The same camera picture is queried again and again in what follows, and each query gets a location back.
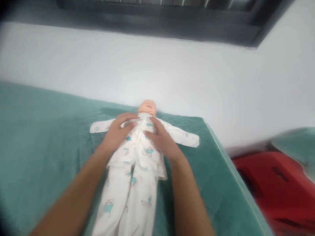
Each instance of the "infant manikin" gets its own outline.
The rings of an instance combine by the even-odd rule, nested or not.
[[[156,113],[155,103],[145,100],[138,109],[139,119],[122,124],[137,123],[108,162],[108,177],[92,236],[152,235],[158,180],[167,179],[163,154],[143,133],[145,130],[156,133],[149,119]],[[90,132],[107,132],[114,120],[95,122]],[[199,145],[199,136],[158,120],[176,143],[189,147]]]

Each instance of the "red plastic stool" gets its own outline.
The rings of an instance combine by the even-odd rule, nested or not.
[[[232,161],[277,234],[315,233],[315,184],[298,162],[278,152]]]

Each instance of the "white baby shirt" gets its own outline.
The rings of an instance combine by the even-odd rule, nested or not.
[[[151,140],[143,133],[145,130],[156,133],[153,122],[149,119],[152,115],[148,113],[140,113],[138,116],[139,119],[130,120],[121,125],[124,127],[130,122],[137,123],[133,130],[128,134],[125,141],[113,153],[108,166],[130,165],[136,162],[140,168],[152,171],[159,177],[159,179],[166,180],[167,174],[163,154],[156,150]],[[114,120],[115,119],[94,122],[91,126],[90,132],[107,132],[109,126]],[[161,119],[158,120],[163,124],[176,143],[189,147],[197,147],[199,145],[198,135],[187,133]]]

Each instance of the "right hand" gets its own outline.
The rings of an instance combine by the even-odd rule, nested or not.
[[[154,134],[150,131],[144,131],[145,136],[152,140],[156,148],[161,151],[171,163],[177,162],[180,159],[185,158],[180,148],[174,142],[170,134],[166,131],[161,122],[155,118],[150,117],[150,120],[154,123],[157,133]]]

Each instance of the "doll face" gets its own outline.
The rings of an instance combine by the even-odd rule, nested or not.
[[[152,100],[145,100],[138,108],[138,113],[146,112],[152,116],[157,115],[157,107]]]

